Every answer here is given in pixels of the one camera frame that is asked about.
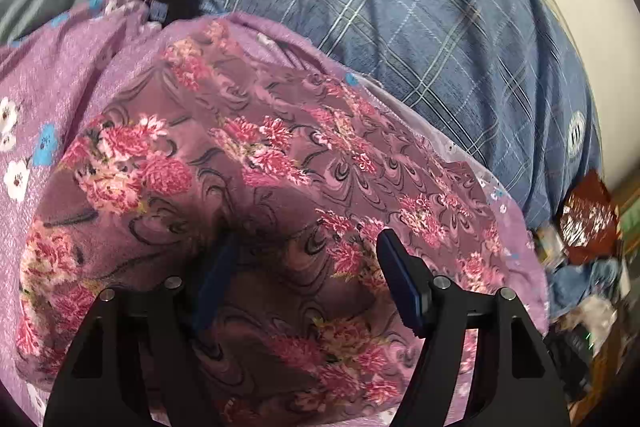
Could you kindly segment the maroon floral garment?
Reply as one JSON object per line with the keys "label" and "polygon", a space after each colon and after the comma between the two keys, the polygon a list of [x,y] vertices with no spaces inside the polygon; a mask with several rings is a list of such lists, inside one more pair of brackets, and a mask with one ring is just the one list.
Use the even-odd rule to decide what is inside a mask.
{"label": "maroon floral garment", "polygon": [[239,241],[193,346],[230,426],[329,424],[396,405],[421,341],[375,241],[467,291],[506,278],[498,219],[448,161],[306,46],[281,61],[230,20],[154,31],[108,64],[99,114],[43,191],[21,259],[17,372],[49,388],[101,289],[147,291]]}

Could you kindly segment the blue denim clothing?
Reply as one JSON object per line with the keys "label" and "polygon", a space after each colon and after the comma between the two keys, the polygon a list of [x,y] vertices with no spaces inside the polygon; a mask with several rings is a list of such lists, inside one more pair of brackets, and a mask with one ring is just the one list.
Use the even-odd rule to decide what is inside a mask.
{"label": "blue denim clothing", "polygon": [[562,315],[589,296],[613,301],[620,295],[621,275],[622,265],[615,258],[596,259],[584,265],[564,263],[554,271],[547,271],[551,312]]}

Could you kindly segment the red shiny plastic bag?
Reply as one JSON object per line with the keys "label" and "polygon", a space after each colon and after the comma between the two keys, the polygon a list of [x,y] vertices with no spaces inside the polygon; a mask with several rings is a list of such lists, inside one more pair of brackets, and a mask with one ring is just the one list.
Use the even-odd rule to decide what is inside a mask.
{"label": "red shiny plastic bag", "polygon": [[572,265],[615,257],[618,251],[617,207],[596,170],[590,170],[568,193],[558,227]]}

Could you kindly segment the purple floral bed sheet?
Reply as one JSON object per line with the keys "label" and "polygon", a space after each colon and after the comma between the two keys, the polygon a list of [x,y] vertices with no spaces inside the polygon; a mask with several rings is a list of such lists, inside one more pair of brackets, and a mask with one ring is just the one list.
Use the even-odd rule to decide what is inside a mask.
{"label": "purple floral bed sheet", "polygon": [[[241,13],[195,20],[204,18],[230,20],[243,36],[257,39],[259,53],[269,60],[283,60],[289,44],[306,46],[336,64],[347,80],[366,89],[379,106],[424,136],[442,158],[468,165],[498,219],[506,278],[495,291],[503,286],[514,289],[537,329],[548,329],[547,283],[523,213],[492,173],[376,82],[331,60],[307,39],[282,25]],[[140,0],[90,0],[55,17],[29,36],[2,46],[1,380],[33,418],[42,416],[53,384],[41,388],[24,380],[16,368],[15,341],[22,317],[21,259],[41,196],[70,144],[98,116],[99,103],[106,95],[101,81],[108,76],[111,60],[150,38],[154,31],[191,22],[194,20],[168,26],[152,23]],[[390,421],[396,405],[334,423],[382,426]]]}

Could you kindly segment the blue plaid duvet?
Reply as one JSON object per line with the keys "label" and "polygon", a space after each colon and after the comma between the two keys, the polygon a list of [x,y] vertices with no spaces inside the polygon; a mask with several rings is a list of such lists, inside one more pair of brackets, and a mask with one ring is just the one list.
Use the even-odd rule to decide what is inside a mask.
{"label": "blue plaid duvet", "polygon": [[275,20],[487,167],[530,227],[600,170],[596,104],[550,0],[198,0]]}

